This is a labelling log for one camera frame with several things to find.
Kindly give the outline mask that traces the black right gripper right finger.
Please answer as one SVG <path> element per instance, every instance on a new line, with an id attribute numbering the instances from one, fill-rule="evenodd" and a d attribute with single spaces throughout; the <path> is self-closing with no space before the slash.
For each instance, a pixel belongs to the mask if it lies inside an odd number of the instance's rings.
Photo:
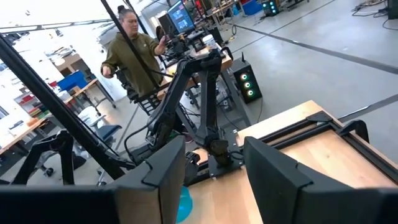
<path id="1" fill-rule="evenodd" d="M 352 188 L 253 137 L 243 155 L 264 224 L 398 224 L 398 188 Z"/>

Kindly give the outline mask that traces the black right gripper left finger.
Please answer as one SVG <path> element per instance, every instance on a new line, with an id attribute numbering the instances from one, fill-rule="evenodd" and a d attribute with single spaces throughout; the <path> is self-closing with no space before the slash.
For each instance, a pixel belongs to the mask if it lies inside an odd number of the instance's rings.
<path id="1" fill-rule="evenodd" d="M 0 224 L 175 224 L 185 175 L 185 140 L 178 136 L 110 184 L 29 186 L 41 153 L 62 147 L 72 164 L 71 140 L 53 138 L 34 146 L 14 180 L 0 186 Z"/>

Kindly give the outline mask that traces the teal plastic bowl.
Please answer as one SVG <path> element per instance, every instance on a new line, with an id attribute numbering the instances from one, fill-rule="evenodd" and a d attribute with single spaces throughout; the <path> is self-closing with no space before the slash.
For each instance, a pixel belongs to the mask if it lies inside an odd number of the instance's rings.
<path id="1" fill-rule="evenodd" d="M 187 187 L 183 186 L 180 194 L 180 202 L 177 212 L 176 224 L 183 222 L 191 213 L 193 209 L 193 200 L 190 191 Z"/>

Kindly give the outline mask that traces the office chair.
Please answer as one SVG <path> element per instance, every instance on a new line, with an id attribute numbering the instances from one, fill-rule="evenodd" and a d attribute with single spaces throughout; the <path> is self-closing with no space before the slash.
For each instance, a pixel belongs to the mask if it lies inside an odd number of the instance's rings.
<path id="1" fill-rule="evenodd" d="M 109 124 L 106 115 L 97 113 L 96 108 L 88 106 L 83 109 L 78 118 L 86 126 L 87 130 L 91 130 L 94 137 L 104 147 L 106 152 L 111 152 L 113 144 L 116 142 L 114 135 L 122 129 L 118 124 Z"/>

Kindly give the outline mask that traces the person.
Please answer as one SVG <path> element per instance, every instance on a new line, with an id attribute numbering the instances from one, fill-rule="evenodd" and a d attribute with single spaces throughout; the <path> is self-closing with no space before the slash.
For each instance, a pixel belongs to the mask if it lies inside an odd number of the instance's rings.
<path id="1" fill-rule="evenodd" d="M 123 5 L 118 6 L 118 14 L 121 26 L 137 54 L 149 67 L 153 78 L 149 78 L 136 54 L 133 53 L 120 32 L 117 32 L 115 38 L 110 42 L 106 60 L 100 68 L 101 74 L 106 78 L 111 78 L 117 68 L 123 69 L 123 73 L 132 88 L 139 96 L 143 96 L 155 89 L 154 82 L 160 85 L 164 79 L 160 74 L 159 63 L 155 57 L 165 52 L 168 37 L 164 35 L 159 41 L 156 41 L 151 36 L 140 33 L 136 14 Z"/>

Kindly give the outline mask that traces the blue storage bin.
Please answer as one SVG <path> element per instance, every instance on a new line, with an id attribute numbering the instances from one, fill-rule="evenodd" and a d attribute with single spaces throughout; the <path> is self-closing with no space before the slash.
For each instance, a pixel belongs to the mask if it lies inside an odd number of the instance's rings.
<path id="1" fill-rule="evenodd" d="M 76 86 L 82 89 L 87 86 L 87 84 L 88 83 L 85 80 L 84 73 L 79 70 L 57 82 L 57 85 L 60 87 L 60 89 L 65 91 L 70 91 Z"/>

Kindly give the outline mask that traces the thin black diagonal pole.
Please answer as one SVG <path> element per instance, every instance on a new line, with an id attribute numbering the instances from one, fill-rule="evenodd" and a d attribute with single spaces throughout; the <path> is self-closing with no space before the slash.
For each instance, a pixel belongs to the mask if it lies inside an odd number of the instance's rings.
<path id="1" fill-rule="evenodd" d="M 133 52 L 133 54 L 136 56 L 137 61 L 140 63 L 141 67 L 144 69 L 146 72 L 147 76 L 151 80 L 152 84 L 154 85 L 155 89 L 159 89 L 159 84 L 154 80 L 154 77 L 152 76 L 152 70 L 149 69 L 149 67 L 146 65 L 146 63 L 143 61 L 142 57 L 139 55 L 138 51 L 135 49 L 133 43 L 131 42 L 130 38 L 128 37 L 127 33 L 124 31 L 122 25 L 120 24 L 118 18 L 114 14 L 114 12 L 111 10 L 109 4 L 107 3 L 106 0 L 100 0 L 104 8 L 106 9 L 107 13 L 109 16 L 112 18 L 113 22 L 115 23 L 116 27 L 119 29 L 120 33 L 122 34 L 123 38 L 125 39 L 126 43 L 128 44 L 129 48 Z"/>

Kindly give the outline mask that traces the wooden workbench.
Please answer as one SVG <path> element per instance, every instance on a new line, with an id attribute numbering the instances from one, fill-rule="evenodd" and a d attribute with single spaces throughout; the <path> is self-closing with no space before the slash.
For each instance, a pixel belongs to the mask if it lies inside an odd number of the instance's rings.
<path id="1" fill-rule="evenodd" d="M 33 123 L 30 126 L 24 123 L 22 126 L 19 126 L 16 131 L 0 136 L 0 155 L 10 149 L 11 146 L 15 145 L 23 137 L 45 123 L 46 120 L 46 118 L 33 119 Z"/>

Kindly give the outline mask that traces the white container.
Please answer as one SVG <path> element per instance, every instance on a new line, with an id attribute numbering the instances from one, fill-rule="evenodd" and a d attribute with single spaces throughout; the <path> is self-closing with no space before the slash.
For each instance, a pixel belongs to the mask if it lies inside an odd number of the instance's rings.
<path id="1" fill-rule="evenodd" d="M 218 49 L 218 44 L 212 34 L 204 36 L 202 41 L 208 51 Z"/>

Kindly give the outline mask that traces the computer monitor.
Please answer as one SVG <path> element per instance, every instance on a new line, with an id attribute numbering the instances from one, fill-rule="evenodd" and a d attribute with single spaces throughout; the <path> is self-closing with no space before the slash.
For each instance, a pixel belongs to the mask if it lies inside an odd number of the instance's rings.
<path id="1" fill-rule="evenodd" d="M 178 0 L 167 10 L 172 24 L 175 26 L 176 33 L 190 32 L 195 29 L 194 22 L 188 13 L 182 0 Z"/>

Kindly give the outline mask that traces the blue box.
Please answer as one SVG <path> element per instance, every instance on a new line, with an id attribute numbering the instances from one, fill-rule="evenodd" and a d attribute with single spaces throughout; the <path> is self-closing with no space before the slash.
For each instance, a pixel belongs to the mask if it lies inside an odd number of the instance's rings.
<path id="1" fill-rule="evenodd" d="M 261 3 L 258 3 L 256 0 L 241 0 L 241 3 L 243 11 L 247 16 L 257 14 L 262 10 Z"/>

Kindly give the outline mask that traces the black device with green lights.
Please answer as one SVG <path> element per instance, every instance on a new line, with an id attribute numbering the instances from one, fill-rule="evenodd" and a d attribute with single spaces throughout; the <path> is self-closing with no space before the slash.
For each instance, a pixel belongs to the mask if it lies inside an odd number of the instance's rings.
<path id="1" fill-rule="evenodd" d="M 279 13 L 278 0 L 263 0 L 261 4 L 266 16 L 275 16 Z"/>

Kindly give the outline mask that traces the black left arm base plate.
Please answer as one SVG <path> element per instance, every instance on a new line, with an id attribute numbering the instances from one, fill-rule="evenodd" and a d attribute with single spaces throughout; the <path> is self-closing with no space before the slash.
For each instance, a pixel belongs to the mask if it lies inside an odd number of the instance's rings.
<path id="1" fill-rule="evenodd" d="M 244 165 L 243 149 L 237 144 L 238 133 L 225 134 L 208 148 L 208 171 L 211 178 L 221 177 Z"/>

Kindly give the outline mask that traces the black aluminium table frame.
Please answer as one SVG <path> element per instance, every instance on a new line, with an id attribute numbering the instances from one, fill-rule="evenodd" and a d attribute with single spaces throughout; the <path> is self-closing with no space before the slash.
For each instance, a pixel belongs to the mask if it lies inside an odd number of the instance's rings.
<path id="1" fill-rule="evenodd" d="M 337 134 L 337 130 L 342 127 L 342 125 L 338 124 L 325 111 L 319 111 L 307 116 L 301 121 L 263 136 L 259 138 L 259 140 L 277 150 L 282 150 L 326 131 L 334 131 L 335 134 Z M 339 137 L 348 143 L 355 151 L 360 153 L 374 167 L 381 171 L 384 176 L 398 185 L 398 169 L 393 167 L 393 165 L 388 163 L 381 156 L 377 155 L 376 152 L 374 152 L 365 143 L 361 142 L 360 139 L 354 137 L 351 132 Z"/>

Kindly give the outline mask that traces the thick black rig post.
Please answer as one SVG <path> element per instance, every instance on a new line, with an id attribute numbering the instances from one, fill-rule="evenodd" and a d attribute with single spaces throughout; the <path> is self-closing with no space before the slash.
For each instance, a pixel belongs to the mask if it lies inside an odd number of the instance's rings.
<path id="1" fill-rule="evenodd" d="M 2 34 L 0 34 L 0 59 L 114 180 L 125 174 L 122 168 L 128 170 L 135 168 L 135 165 L 126 158 L 119 157 L 108 151 L 100 143 L 100 140 L 90 133 L 84 122 L 67 108 L 66 104 L 56 96 Z"/>

